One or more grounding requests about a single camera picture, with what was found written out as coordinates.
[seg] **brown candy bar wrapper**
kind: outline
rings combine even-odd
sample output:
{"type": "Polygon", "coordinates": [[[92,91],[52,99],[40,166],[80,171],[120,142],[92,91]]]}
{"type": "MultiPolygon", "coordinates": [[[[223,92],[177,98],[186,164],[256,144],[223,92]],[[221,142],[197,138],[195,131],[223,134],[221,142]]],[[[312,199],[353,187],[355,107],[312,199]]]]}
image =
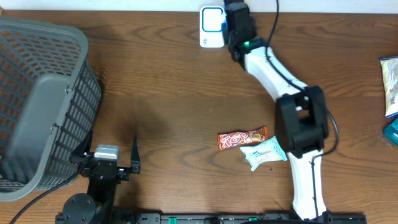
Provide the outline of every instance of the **brown candy bar wrapper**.
{"type": "Polygon", "coordinates": [[[217,137],[219,150],[243,144],[263,142],[267,139],[268,139],[267,126],[264,126],[262,128],[253,131],[245,131],[245,132],[237,131],[234,133],[219,134],[217,137]]]}

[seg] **wooden table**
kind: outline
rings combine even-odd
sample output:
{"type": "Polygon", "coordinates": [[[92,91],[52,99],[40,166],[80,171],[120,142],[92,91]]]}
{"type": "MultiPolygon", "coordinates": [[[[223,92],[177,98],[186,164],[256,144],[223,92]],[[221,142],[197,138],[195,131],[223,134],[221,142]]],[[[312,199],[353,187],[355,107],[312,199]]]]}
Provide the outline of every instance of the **wooden table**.
{"type": "MultiPolygon", "coordinates": [[[[274,102],[234,63],[227,48],[199,46],[199,13],[5,11],[81,29],[89,60],[105,84],[94,126],[98,144],[121,148],[127,166],[138,135],[142,172],[117,191],[115,205],[164,213],[253,213],[288,210],[293,184],[288,162],[255,172],[238,148],[219,152],[217,133],[274,133],[274,102]]],[[[274,14],[254,14],[267,37],[274,14]]],[[[364,212],[368,223],[397,223],[398,147],[382,134],[384,88],[379,57],[398,55],[397,15],[280,15],[272,46],[280,61],[309,86],[320,85],[340,127],[338,152],[322,162],[323,197],[332,212],[364,212]]],[[[326,141],[331,147],[334,133],[326,141]]],[[[18,223],[53,223],[88,180],[43,198],[18,223]]],[[[7,223],[40,192],[0,203],[7,223]]]]}

